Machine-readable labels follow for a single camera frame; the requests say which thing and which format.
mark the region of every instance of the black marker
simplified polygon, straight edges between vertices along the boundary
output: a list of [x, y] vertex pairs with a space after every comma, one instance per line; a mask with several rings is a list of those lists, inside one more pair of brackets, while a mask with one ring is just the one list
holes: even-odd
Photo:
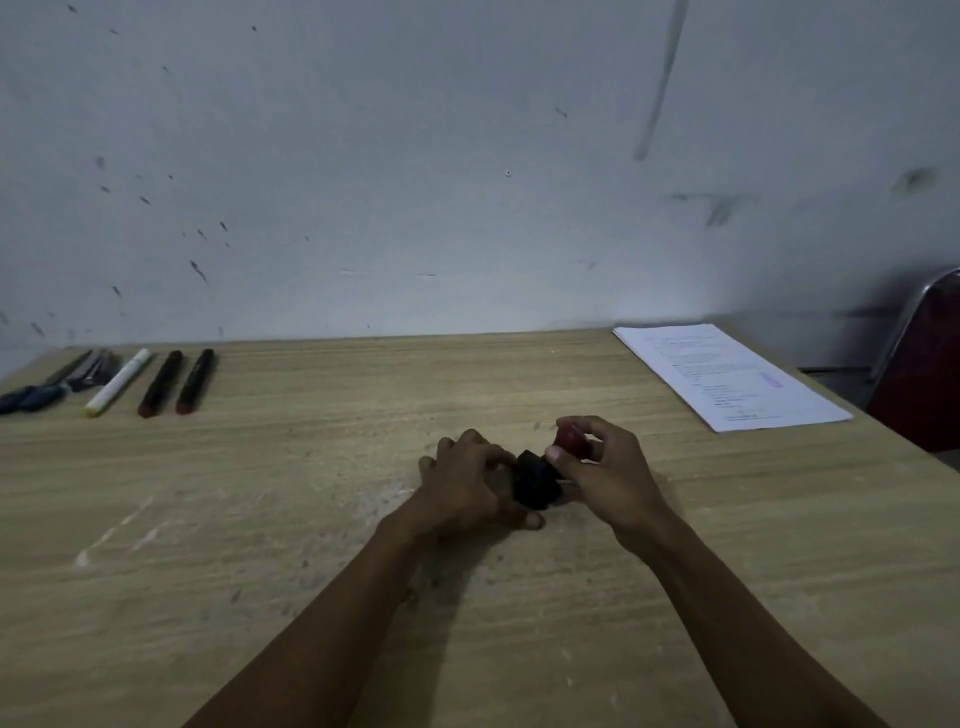
[[140, 417], [153, 417], [159, 412], [160, 407], [167, 400], [167, 395], [170, 394], [170, 386], [180, 373], [182, 363], [183, 352], [170, 352], [160, 371], [150, 383], [150, 387], [147, 388], [147, 394], [143, 396], [140, 406], [136, 408], [136, 413]]
[[197, 408], [197, 400], [213, 372], [213, 364], [213, 349], [204, 349], [180, 390], [180, 397], [177, 399], [178, 415], [189, 415]]

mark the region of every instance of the red object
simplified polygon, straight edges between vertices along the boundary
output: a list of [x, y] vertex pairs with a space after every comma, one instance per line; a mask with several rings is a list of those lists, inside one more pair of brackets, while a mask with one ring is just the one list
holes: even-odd
[[867, 414], [928, 452], [960, 449], [960, 268], [904, 309]]
[[557, 430], [557, 439], [553, 441], [554, 445], [559, 445], [578, 460], [589, 460], [593, 455], [593, 448], [587, 439], [587, 435], [580, 431], [576, 425], [563, 425]]

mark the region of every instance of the white paper sheet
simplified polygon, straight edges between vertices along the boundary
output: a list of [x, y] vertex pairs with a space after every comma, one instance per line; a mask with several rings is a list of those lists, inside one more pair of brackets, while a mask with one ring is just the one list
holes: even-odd
[[716, 432], [814, 425], [851, 414], [713, 324], [613, 333]]

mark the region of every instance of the forearm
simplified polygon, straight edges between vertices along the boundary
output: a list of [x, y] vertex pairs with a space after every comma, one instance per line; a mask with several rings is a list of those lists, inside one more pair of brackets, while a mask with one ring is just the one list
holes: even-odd
[[636, 549], [740, 728], [884, 726], [816, 662], [679, 517]]
[[404, 519], [385, 519], [349, 565], [187, 725], [346, 725], [427, 546]]

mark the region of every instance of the scissors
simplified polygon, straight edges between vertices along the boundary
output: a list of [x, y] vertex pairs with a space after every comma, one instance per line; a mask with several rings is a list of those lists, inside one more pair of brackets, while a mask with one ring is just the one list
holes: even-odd
[[63, 381], [73, 374], [92, 353], [93, 349], [80, 354], [75, 359], [71, 359], [37, 386], [20, 387], [0, 396], [0, 415], [9, 415], [17, 411], [37, 412], [37, 410], [49, 407], [54, 402], [62, 400], [66, 394], [66, 388], [62, 386]]

